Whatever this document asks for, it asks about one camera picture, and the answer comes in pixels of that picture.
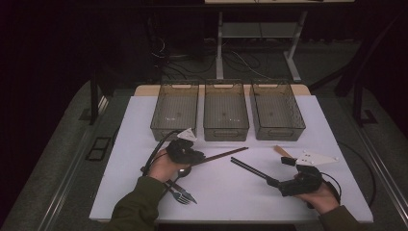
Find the wire mesh container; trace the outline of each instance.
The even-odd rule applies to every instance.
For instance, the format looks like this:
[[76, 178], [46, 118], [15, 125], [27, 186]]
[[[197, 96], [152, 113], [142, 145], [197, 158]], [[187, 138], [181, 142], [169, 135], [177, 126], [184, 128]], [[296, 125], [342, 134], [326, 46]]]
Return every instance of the wire mesh container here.
[[257, 140], [299, 139], [306, 125], [286, 80], [253, 79], [250, 99]]
[[[163, 80], [150, 124], [156, 141], [174, 130], [191, 128], [196, 135], [199, 82], [193, 80]], [[176, 138], [171, 135], [168, 140]]]
[[207, 80], [204, 100], [205, 141], [246, 141], [249, 122], [241, 80]]

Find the hand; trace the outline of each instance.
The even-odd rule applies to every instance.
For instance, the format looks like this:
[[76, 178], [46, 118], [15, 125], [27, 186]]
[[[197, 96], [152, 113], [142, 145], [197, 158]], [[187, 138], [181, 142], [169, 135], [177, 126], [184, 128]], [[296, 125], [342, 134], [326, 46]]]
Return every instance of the hand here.
[[299, 194], [295, 197], [311, 203], [320, 215], [330, 212], [340, 206], [336, 197], [324, 182], [315, 192]]
[[177, 170], [190, 166], [172, 162], [165, 149], [160, 150], [153, 160], [147, 175], [163, 183], [170, 179]]

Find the fork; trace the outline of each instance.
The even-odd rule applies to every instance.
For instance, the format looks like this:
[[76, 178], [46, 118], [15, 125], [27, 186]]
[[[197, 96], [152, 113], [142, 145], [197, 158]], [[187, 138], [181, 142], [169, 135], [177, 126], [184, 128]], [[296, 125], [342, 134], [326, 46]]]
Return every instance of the fork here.
[[167, 190], [171, 192], [174, 199], [176, 199], [179, 203], [181, 203], [181, 204], [190, 204], [190, 201], [187, 198], [185, 198], [180, 192], [175, 192], [171, 187], [169, 187], [166, 184], [165, 184], [165, 186], [166, 186]]

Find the green sleeve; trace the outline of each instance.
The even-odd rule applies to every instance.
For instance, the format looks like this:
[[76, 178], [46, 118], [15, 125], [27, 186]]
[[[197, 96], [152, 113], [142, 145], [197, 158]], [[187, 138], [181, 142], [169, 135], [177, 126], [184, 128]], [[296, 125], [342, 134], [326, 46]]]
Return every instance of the green sleeve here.
[[104, 231], [153, 231], [164, 185], [151, 177], [138, 179], [135, 189], [117, 202]]
[[325, 231], [363, 231], [367, 228], [359, 223], [345, 206], [321, 215], [319, 219]]

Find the white tabletop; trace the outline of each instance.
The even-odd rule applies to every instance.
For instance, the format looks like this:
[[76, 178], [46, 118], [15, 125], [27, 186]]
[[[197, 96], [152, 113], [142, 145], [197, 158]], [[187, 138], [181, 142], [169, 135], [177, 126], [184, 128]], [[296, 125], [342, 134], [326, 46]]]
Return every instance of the white tabletop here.
[[[338, 163], [320, 166], [318, 169], [338, 180], [343, 190], [342, 204], [357, 220], [372, 222], [370, 208], [344, 160], [317, 99], [314, 96], [298, 95], [296, 100], [306, 123], [306, 129], [298, 141], [257, 141], [250, 101], [246, 98], [250, 122], [247, 140], [207, 142], [204, 141], [202, 122], [204, 98], [200, 96], [198, 141], [193, 148], [211, 157], [247, 146], [249, 149], [232, 156], [280, 181], [291, 180], [296, 169], [280, 163], [281, 156], [272, 148], [276, 144], [294, 157], [300, 156], [304, 150], [338, 157]], [[157, 145], [149, 127], [156, 101], [157, 96], [131, 98], [90, 219], [109, 220], [117, 201], [135, 187], [141, 176], [140, 168]], [[315, 210], [308, 209], [297, 198], [283, 197], [277, 189], [268, 186], [264, 179], [232, 164], [230, 156], [194, 167], [190, 175], [181, 178], [178, 183], [195, 197], [198, 204], [182, 205], [168, 193], [160, 203], [158, 222], [300, 223], [318, 219]]]

